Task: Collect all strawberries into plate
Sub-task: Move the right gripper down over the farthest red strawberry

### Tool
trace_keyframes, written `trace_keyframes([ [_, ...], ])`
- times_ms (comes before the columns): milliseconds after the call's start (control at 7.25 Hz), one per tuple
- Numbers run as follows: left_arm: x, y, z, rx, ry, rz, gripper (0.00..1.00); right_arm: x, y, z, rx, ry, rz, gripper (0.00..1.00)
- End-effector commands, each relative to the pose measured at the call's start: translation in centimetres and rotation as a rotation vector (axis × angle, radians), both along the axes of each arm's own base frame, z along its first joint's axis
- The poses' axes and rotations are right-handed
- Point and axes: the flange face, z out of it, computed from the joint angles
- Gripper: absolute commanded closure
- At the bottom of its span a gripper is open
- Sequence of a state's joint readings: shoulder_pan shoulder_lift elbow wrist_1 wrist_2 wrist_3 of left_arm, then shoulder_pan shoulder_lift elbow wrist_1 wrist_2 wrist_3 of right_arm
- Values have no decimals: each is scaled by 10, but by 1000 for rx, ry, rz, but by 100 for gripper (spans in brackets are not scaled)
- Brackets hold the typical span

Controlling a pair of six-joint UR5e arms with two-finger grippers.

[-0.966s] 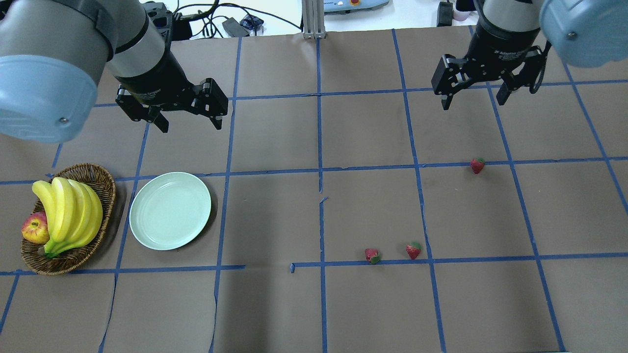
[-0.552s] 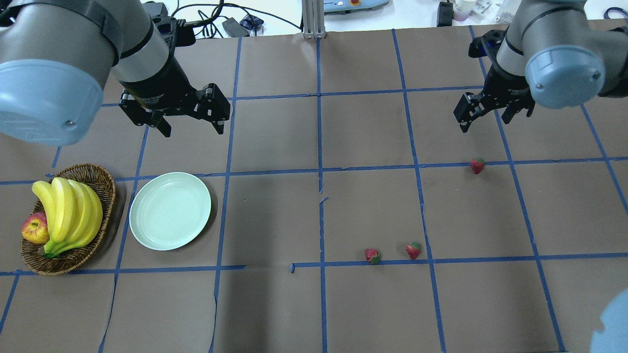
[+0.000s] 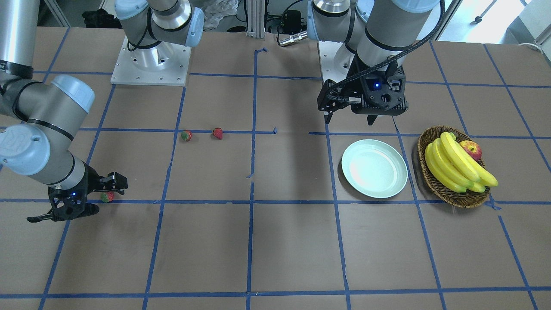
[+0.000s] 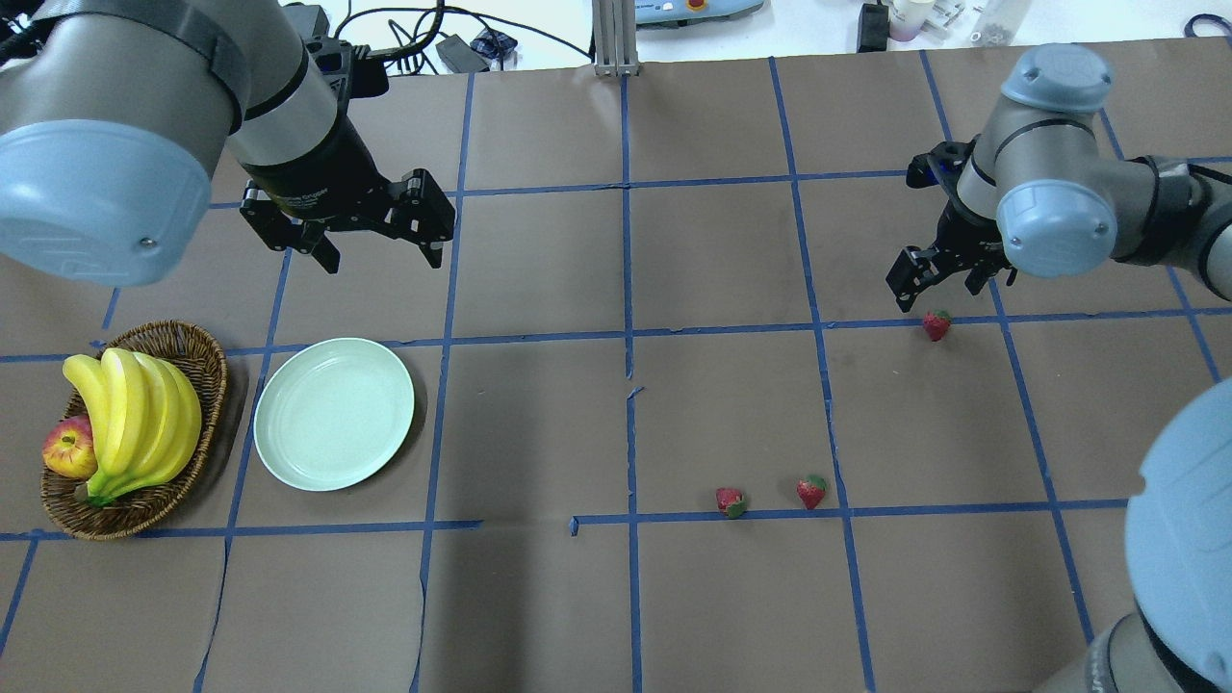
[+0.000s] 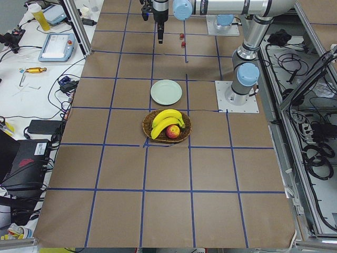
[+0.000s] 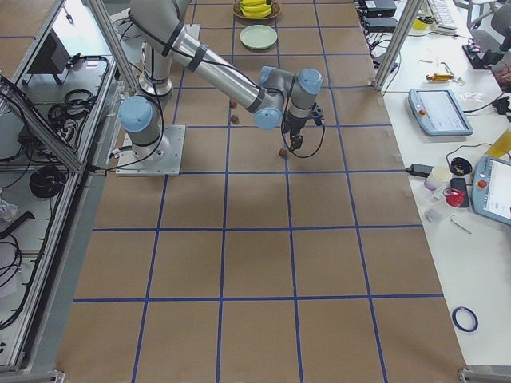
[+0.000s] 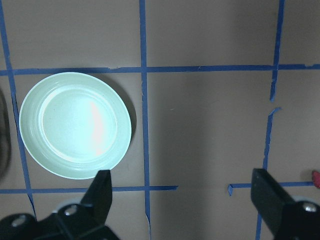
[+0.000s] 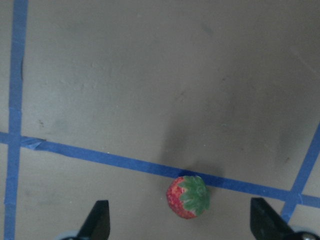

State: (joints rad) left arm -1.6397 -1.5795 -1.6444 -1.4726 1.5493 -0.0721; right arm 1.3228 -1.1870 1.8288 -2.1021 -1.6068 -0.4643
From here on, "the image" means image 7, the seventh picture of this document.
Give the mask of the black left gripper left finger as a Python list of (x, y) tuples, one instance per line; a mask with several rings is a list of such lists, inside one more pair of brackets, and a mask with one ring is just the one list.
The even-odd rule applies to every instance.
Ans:
[(112, 205), (110, 170), (99, 170), (80, 201), (98, 224), (105, 224)]

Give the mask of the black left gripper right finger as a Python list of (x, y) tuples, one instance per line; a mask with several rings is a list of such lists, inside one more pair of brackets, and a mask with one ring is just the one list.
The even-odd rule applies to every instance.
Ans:
[(295, 204), (295, 200), (264, 168), (252, 170), (250, 198), (272, 233), (280, 230), (284, 209)]

